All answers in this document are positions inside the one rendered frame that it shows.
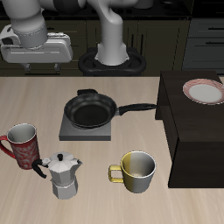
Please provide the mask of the dark kitchen cupboards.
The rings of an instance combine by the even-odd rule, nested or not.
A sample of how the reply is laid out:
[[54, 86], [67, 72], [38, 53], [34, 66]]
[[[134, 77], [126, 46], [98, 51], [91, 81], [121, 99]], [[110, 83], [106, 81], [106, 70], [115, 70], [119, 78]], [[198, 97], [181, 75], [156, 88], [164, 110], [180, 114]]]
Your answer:
[[[204, 19], [199, 28], [208, 36], [192, 37], [188, 33], [190, 14], [182, 0], [155, 0], [152, 8], [115, 8], [123, 19], [123, 42], [134, 47], [146, 59], [143, 76], [158, 76], [164, 70], [214, 70], [224, 75], [224, 20]], [[81, 76], [79, 57], [101, 42], [100, 20], [87, 5], [74, 16], [45, 10], [47, 29], [70, 36], [73, 60], [63, 64], [59, 72], [51, 64], [33, 64], [29, 75]]]

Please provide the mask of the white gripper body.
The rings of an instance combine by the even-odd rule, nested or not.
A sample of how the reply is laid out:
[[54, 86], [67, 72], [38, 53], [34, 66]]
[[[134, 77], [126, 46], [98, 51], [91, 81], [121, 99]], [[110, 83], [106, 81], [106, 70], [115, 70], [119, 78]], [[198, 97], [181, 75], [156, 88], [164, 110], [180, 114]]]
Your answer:
[[68, 35], [49, 32], [48, 40], [41, 46], [26, 49], [16, 35], [0, 40], [1, 53], [9, 63], [68, 63], [73, 58], [73, 50]]

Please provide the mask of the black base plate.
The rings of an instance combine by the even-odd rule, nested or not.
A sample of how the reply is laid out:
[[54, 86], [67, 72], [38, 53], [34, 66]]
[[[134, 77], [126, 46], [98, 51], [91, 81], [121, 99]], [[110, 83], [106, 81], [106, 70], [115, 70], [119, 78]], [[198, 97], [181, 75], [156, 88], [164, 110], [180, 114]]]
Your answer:
[[96, 47], [90, 47], [78, 63], [79, 69], [87, 77], [137, 77], [146, 68], [145, 58], [134, 47], [128, 47], [129, 60], [118, 66], [106, 66], [95, 59], [98, 53]]

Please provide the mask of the dark grey stove plate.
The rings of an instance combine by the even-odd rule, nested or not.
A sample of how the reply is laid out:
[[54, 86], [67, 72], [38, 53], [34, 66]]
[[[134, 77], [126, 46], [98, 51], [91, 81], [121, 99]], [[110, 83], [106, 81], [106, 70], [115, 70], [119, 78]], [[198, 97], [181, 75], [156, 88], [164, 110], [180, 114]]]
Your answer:
[[96, 129], [78, 129], [63, 115], [60, 131], [60, 141], [110, 141], [111, 122]]

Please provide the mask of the red patterned mug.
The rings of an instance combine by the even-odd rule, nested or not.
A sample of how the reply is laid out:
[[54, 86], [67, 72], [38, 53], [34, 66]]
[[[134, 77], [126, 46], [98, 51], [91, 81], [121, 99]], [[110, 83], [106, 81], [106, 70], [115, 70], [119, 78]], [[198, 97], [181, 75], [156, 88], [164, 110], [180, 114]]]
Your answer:
[[37, 129], [29, 123], [20, 123], [0, 136], [0, 149], [17, 160], [23, 170], [30, 170], [32, 162], [40, 159]]

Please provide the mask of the silver moka pot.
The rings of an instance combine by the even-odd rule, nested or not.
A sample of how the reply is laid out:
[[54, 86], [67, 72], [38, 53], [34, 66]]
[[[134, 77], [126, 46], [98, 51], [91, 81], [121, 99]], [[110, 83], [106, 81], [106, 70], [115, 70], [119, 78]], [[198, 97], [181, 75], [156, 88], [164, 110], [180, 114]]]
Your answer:
[[46, 175], [39, 168], [40, 165], [49, 169], [52, 176], [52, 192], [59, 200], [69, 200], [77, 193], [78, 182], [75, 172], [82, 165], [79, 159], [65, 151], [54, 153], [50, 158], [36, 159], [31, 167], [45, 179]]

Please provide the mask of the white plate with red rim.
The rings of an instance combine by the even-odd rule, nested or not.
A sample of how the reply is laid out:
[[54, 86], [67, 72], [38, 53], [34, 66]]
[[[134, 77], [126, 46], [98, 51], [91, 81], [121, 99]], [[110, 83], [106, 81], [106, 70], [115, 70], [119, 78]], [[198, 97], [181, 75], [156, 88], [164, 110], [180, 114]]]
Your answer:
[[189, 80], [183, 86], [183, 93], [190, 100], [200, 104], [217, 105], [224, 103], [224, 85], [215, 80]]

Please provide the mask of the dark wooden cabinet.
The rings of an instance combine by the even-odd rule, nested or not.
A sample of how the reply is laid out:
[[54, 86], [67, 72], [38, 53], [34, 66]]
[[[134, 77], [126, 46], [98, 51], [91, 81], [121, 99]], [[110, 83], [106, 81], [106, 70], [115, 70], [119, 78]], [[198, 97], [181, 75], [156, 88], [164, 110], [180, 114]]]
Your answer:
[[219, 81], [215, 71], [163, 71], [155, 118], [164, 123], [171, 155], [170, 188], [224, 188], [224, 103], [203, 105], [183, 93], [194, 79]]

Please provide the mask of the yellow and white mug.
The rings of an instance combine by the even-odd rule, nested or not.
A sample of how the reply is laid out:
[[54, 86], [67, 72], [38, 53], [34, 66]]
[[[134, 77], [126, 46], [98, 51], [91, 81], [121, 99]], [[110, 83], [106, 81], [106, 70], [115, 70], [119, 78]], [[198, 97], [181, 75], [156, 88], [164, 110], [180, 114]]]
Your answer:
[[[108, 179], [112, 183], [123, 183], [132, 193], [145, 192], [156, 170], [155, 159], [143, 151], [130, 151], [126, 153], [119, 165], [108, 168]], [[121, 178], [113, 178], [112, 171], [121, 171]]]

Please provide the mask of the black frying pan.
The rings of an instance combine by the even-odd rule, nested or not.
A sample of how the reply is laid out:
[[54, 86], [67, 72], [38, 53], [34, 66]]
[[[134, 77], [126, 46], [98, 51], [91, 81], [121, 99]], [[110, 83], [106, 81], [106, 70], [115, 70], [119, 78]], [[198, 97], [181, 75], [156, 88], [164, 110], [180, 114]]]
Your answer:
[[130, 111], [156, 109], [151, 103], [138, 103], [118, 107], [108, 96], [97, 93], [80, 94], [71, 99], [64, 107], [69, 122], [80, 129], [91, 130], [109, 123], [115, 116]]

